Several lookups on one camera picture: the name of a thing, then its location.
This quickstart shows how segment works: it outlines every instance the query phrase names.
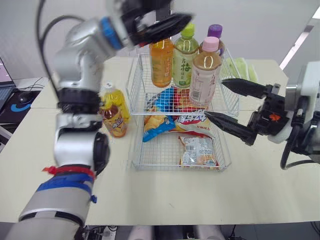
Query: plastic bottle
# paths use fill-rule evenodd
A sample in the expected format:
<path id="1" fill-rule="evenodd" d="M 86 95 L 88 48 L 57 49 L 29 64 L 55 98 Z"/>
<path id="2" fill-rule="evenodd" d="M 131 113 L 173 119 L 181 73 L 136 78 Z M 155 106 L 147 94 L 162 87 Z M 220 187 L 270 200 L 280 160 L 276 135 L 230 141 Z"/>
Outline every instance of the plastic bottle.
<path id="1" fill-rule="evenodd" d="M 221 34 L 222 34 L 222 30 L 223 30 L 223 27 L 221 25 L 213 24 L 213 25 L 209 26 L 208 34 L 207 34 L 208 37 L 216 37 L 216 38 L 219 39 L 219 46 L 218 46 L 218 50 L 216 51 L 216 53 L 220 57 L 222 57 L 222 55 L 224 54 L 224 52 L 226 50 L 225 44 L 220 40 Z M 203 52 L 202 45 L 203 45 L 203 42 L 199 46 L 199 54 Z"/>
<path id="2" fill-rule="evenodd" d="M 189 23 L 174 43 L 173 82 L 178 88 L 188 88 L 191 82 L 192 61 L 198 54 L 199 44 L 193 38 L 195 25 Z"/>
<path id="3" fill-rule="evenodd" d="M 170 38 L 150 44 L 151 55 L 151 79 L 152 83 L 159 87 L 167 87 L 172 78 L 172 61 L 174 44 Z"/>
<path id="4" fill-rule="evenodd" d="M 222 64 L 216 53 L 218 46 L 217 37 L 207 36 L 203 41 L 203 52 L 193 60 L 189 99 L 197 107 L 208 106 L 214 96 Z"/>
<path id="5" fill-rule="evenodd" d="M 121 112 L 124 122 L 127 124 L 130 120 L 130 113 L 123 92 L 120 89 L 117 89 L 110 81 L 106 82 L 102 87 L 102 92 L 102 102 L 104 104 L 111 102 L 116 105 Z"/>
<path id="6" fill-rule="evenodd" d="M 106 102 L 103 106 L 101 109 L 101 115 L 103 117 L 104 125 L 112 136 L 115 138 L 121 138 L 126 135 L 127 124 L 125 123 L 118 107 L 112 104 L 111 101 Z"/>

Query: red tape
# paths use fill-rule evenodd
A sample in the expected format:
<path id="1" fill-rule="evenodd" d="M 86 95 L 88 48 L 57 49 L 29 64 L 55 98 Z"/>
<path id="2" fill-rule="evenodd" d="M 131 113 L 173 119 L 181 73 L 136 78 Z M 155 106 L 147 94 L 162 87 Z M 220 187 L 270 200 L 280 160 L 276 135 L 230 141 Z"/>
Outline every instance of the red tape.
<path id="1" fill-rule="evenodd" d="M 93 171 L 91 171 L 89 168 L 85 168 L 82 166 L 61 166 L 58 168 L 55 166 L 50 166 L 50 167 L 45 167 L 42 171 L 48 172 L 49 174 L 53 174 L 53 175 L 67 173 L 67 172 L 75 172 L 75 173 L 88 174 L 93 179 L 96 178 L 96 175 Z"/>

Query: green bottle cap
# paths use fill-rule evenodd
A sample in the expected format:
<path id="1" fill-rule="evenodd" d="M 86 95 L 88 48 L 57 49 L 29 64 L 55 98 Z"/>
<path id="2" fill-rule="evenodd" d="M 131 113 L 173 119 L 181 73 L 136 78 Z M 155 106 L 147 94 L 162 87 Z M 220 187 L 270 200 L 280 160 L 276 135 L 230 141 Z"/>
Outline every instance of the green bottle cap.
<path id="1" fill-rule="evenodd" d="M 183 37 L 192 37 L 195 34 L 195 25 L 193 23 L 188 23 L 187 26 L 181 31 Z"/>

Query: laptop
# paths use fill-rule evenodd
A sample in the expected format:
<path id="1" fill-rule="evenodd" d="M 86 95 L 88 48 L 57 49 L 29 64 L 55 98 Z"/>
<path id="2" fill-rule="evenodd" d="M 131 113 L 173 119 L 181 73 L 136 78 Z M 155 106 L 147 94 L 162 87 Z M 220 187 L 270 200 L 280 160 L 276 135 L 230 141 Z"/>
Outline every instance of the laptop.
<path id="1" fill-rule="evenodd" d="M 5 105 L 6 101 L 10 98 L 15 88 L 16 85 L 11 79 L 0 57 L 0 110 Z"/>

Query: blue snack bag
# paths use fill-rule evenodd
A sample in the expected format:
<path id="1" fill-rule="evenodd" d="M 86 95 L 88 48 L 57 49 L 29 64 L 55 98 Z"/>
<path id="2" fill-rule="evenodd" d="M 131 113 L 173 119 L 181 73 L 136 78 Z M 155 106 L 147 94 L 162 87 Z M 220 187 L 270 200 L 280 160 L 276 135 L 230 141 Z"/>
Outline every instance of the blue snack bag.
<path id="1" fill-rule="evenodd" d="M 151 115 L 144 119 L 144 129 L 142 141 L 145 143 L 157 135 L 172 130 L 176 124 L 172 116 L 166 115 Z"/>
<path id="2" fill-rule="evenodd" d="M 174 100 L 174 87 L 169 87 L 160 92 L 155 100 L 157 112 L 172 112 Z"/>

